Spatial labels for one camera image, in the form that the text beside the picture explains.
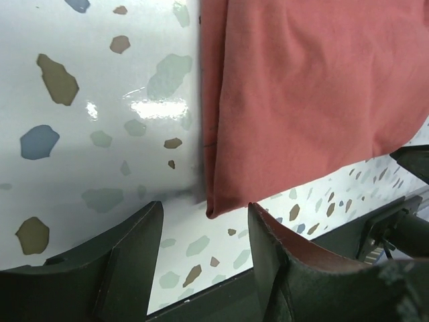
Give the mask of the red tank top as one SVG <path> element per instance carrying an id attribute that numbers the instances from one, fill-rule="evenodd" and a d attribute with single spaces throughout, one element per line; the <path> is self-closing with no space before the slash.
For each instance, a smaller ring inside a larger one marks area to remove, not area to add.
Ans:
<path id="1" fill-rule="evenodd" d="M 428 118 L 427 1 L 202 1 L 213 219 L 408 143 Z"/>

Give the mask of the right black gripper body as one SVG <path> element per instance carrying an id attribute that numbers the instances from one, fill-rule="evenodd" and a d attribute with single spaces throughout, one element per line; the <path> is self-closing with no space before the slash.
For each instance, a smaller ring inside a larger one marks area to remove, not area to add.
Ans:
<path id="1" fill-rule="evenodd" d="M 392 152 L 390 156 L 402 168 L 429 184 L 429 145 L 406 146 Z"/>

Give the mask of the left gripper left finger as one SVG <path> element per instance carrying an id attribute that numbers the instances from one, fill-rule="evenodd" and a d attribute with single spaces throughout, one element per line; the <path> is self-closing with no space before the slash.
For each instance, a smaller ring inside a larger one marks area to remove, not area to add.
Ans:
<path id="1" fill-rule="evenodd" d="M 161 202 L 46 260 L 55 269 L 48 321 L 145 321 L 164 221 Z"/>

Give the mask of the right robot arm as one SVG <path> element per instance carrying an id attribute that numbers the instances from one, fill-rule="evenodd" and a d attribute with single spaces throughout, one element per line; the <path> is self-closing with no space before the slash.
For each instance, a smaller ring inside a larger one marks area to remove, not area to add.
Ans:
<path id="1" fill-rule="evenodd" d="M 390 154 L 402 168 L 428 183 L 428 145 L 408 146 Z M 363 226 L 355 258 L 363 261 L 375 248 L 382 247 L 390 259 L 397 249 L 412 258 L 428 257 L 428 222 L 416 215 L 414 207 L 422 197 L 402 198 L 375 211 Z"/>

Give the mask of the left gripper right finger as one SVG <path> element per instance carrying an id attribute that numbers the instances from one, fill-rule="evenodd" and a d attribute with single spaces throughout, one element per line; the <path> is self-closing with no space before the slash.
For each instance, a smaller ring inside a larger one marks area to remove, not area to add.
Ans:
<path id="1" fill-rule="evenodd" d="M 264 321 L 378 321 L 358 277 L 366 264 L 332 253 L 248 206 L 253 271 Z"/>

